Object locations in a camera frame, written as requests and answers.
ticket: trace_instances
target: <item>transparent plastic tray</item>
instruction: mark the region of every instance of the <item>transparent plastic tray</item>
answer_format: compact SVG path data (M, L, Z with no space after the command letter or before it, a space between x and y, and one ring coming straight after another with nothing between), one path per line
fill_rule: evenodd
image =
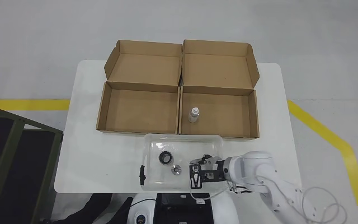
M223 140L220 136L186 136L175 134L147 134L144 136L143 152L144 175L143 190L189 192L189 163L204 154L222 158ZM159 155L168 151L173 156L170 165L163 165ZM179 165L181 173L172 174L171 166ZM227 186L226 182L203 183L202 189L193 192L217 192Z

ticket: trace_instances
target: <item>gray floor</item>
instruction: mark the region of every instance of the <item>gray floor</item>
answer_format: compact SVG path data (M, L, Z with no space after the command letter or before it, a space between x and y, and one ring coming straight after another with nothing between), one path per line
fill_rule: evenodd
M287 98L358 155L357 22L354 0L0 1L0 97L70 98L78 62L106 59L118 39L245 41L258 62L281 66ZM14 112L60 129L67 116ZM303 186L329 189L354 223L357 205L340 153L294 116L291 123ZM53 217L87 198L58 195Z

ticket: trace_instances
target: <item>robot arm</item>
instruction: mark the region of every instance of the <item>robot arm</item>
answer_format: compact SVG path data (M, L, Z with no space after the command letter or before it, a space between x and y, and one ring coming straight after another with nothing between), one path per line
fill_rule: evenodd
M226 180L232 183L233 191L238 184L260 193L261 199L282 223L307 223L307 218L316 220L315 208L307 200L302 204L301 189L279 176L271 154L259 151L226 160L203 157L201 161L204 162L190 165L192 189L201 188L201 183Z

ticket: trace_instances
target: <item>cardboard box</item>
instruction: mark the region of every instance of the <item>cardboard box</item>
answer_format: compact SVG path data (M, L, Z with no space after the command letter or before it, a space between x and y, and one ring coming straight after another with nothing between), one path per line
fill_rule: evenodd
M250 44L185 40L179 133L258 138L260 77ZM199 118L189 123L192 108Z
M177 134L182 45L117 42L105 64L97 130Z

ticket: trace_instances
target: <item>yellow floor line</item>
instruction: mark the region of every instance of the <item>yellow floor line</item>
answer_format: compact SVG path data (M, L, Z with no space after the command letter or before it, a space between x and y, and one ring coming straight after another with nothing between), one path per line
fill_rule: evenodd
M2 110L68 110L69 99L0 99ZM326 126L288 100L291 114L314 130L323 139L336 147L342 154L343 161L351 183L352 191L358 205L358 164L353 148Z
M0 99L2 110L68 110L69 99Z
M307 125L314 132L319 134L324 140L329 142L341 152L348 173L348 177L351 182L353 195L356 199L356 204L358 205L358 164L354 155L353 148L342 138L340 138L338 135L334 134L331 130L324 126L321 122L319 122L314 117L309 115L306 111L298 107L294 102L288 100L287 103L289 106L289 111L291 114L293 114L293 116L298 118L301 122Z

